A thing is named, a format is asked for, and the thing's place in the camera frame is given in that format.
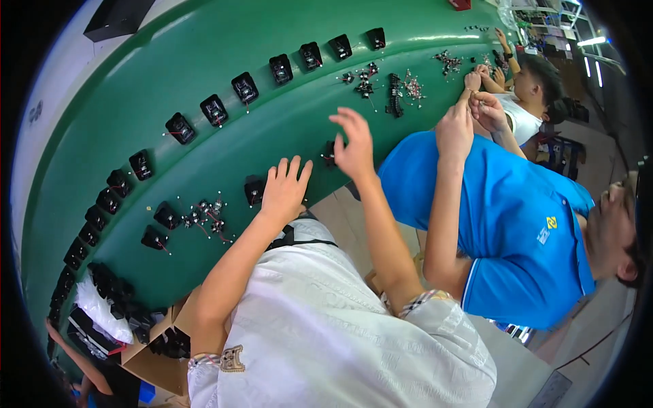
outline ear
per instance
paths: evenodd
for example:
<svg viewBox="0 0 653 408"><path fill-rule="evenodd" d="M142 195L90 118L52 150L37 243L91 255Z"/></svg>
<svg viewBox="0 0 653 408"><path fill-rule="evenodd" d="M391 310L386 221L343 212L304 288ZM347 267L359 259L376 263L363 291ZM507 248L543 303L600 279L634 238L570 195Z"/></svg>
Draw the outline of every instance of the ear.
<svg viewBox="0 0 653 408"><path fill-rule="evenodd" d="M634 281L637 278L637 267L632 260L624 261L616 270L616 275L624 281Z"/></svg>

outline green workbench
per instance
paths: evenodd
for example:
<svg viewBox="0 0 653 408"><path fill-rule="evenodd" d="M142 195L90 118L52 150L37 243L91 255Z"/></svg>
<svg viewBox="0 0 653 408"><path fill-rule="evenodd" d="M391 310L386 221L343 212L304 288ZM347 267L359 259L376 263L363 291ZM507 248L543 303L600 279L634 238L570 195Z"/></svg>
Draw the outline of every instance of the green workbench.
<svg viewBox="0 0 653 408"><path fill-rule="evenodd" d="M100 242L76 273L80 279L88 262L103 262L135 287L136 299L148 307L165 307L202 283L228 249L214 236L208 240L197 227L178 227L170 233L167 249L156 251L140 243L147 225L165 229L153 220L164 200L181 212L177 196L189 212L190 204L205 198L228 203L223 211L227 237L247 227L258 210L244 195L246 176L266 176L281 157L313 159L308 205L320 201L348 179L338 169L327 169L320 158L326 141L338 127L327 119L338 106L359 111L370 123L374 158L380 162L408 134L432 128L454 103L463 76L483 62L482 54L500 46L492 28L466 31L465 26L504 26L496 8L475 1L473 10L456 12L445 0L363 0L326 3L288 0L251 2L188 0L156 18L125 41L90 76L63 113L40 160L27 205L22 249L22 281L30 316L42 335L50 296L63 257L85 223L84 214L112 170L131 171L128 158L147 149L154 177L138 181L121 202L117 214L106 214L108 224ZM373 52L365 31L385 30L386 48ZM347 34L353 56L336 62L328 40ZM306 68L298 50L316 41L323 67ZM461 73L442 75L442 62L432 56L448 49L465 57ZM268 59L288 54L294 80L277 86ZM372 102L354 91L358 84L336 79L344 72L375 61L379 67ZM385 113L388 74L402 79L410 69L424 85L421 109L404 105L404 116ZM249 71L261 96L245 106L231 87L232 78ZM229 120L212 127L199 104L217 93ZM165 123L181 112L196 132L182 146L169 135ZM62 310L64 321L74 291Z"/></svg>

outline blue polo shirt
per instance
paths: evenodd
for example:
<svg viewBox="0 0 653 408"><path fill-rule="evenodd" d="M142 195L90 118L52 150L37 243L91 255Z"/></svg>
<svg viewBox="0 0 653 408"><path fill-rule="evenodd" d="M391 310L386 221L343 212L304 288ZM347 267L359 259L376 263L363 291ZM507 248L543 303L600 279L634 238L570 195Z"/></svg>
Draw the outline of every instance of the blue polo shirt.
<svg viewBox="0 0 653 408"><path fill-rule="evenodd" d="M397 221L428 229L435 133L413 133L379 169ZM595 289L581 229L594 201L578 183L475 135L465 162L458 247L473 259L462 309L546 329Z"/></svg>

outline white t-shirt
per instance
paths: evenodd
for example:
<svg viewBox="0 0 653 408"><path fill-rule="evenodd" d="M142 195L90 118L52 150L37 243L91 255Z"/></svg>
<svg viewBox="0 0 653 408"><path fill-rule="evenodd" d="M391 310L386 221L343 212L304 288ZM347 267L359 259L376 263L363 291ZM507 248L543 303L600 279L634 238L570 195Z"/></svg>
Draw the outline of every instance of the white t-shirt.
<svg viewBox="0 0 653 408"><path fill-rule="evenodd" d="M293 221L295 240L333 237ZM263 254L223 354L191 359L192 408L486 407L496 367L457 302L427 292L393 317L340 249Z"/></svg>
<svg viewBox="0 0 653 408"><path fill-rule="evenodd" d="M512 92L507 93L493 93L501 106L503 111L510 117L513 122L513 135L519 146L523 145L539 132L539 127L542 125L542 119L536 118L517 104L519 98Z"/></svg>

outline hand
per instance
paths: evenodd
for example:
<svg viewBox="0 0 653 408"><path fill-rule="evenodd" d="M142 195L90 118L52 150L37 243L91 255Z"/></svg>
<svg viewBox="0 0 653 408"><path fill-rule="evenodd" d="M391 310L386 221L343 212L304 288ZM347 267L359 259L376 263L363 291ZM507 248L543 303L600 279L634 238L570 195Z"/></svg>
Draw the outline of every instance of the hand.
<svg viewBox="0 0 653 408"><path fill-rule="evenodd" d="M61 337L61 334L52 327L52 323L50 323L48 318L45 319L45 328L48 329L48 334L57 344L63 343L63 337Z"/></svg>
<svg viewBox="0 0 653 408"><path fill-rule="evenodd" d="M494 70L494 81L501 89L505 88L505 75L503 75L503 70L499 67Z"/></svg>
<svg viewBox="0 0 653 408"><path fill-rule="evenodd" d="M496 34L496 38L499 39L501 45L508 45L508 42L505 39L505 34L503 34L503 31L499 27L495 28L494 32Z"/></svg>
<svg viewBox="0 0 653 408"><path fill-rule="evenodd" d="M470 109L465 100L449 108L436 125L436 143L440 160L451 159L465 163L474 140Z"/></svg>
<svg viewBox="0 0 653 408"><path fill-rule="evenodd" d="M465 75L465 87L470 91L478 91L481 88L481 75L478 72Z"/></svg>
<svg viewBox="0 0 653 408"><path fill-rule="evenodd" d="M510 131L501 102L491 93L472 92L470 96L471 115L489 132Z"/></svg>
<svg viewBox="0 0 653 408"><path fill-rule="evenodd" d="M478 64L474 68L474 72L478 72L479 75L481 75L481 79L488 79L490 78L490 69L488 68L487 65L485 64Z"/></svg>
<svg viewBox="0 0 653 408"><path fill-rule="evenodd" d="M268 170L268 182L263 192L259 215L273 222L279 230L306 211L302 201L313 170L313 162L310 160L306 162L297 180L300 162L301 158L295 156L289 167L288 159L284 157L279 162L278 168L273 166Z"/></svg>
<svg viewBox="0 0 653 408"><path fill-rule="evenodd" d="M345 147L342 135L336 135L336 144L333 147L336 164L343 173L347 174L354 183L361 183L374 177L374 155L372 136L367 121L353 109L338 108L337 115L328 119L342 126L349 144Z"/></svg>

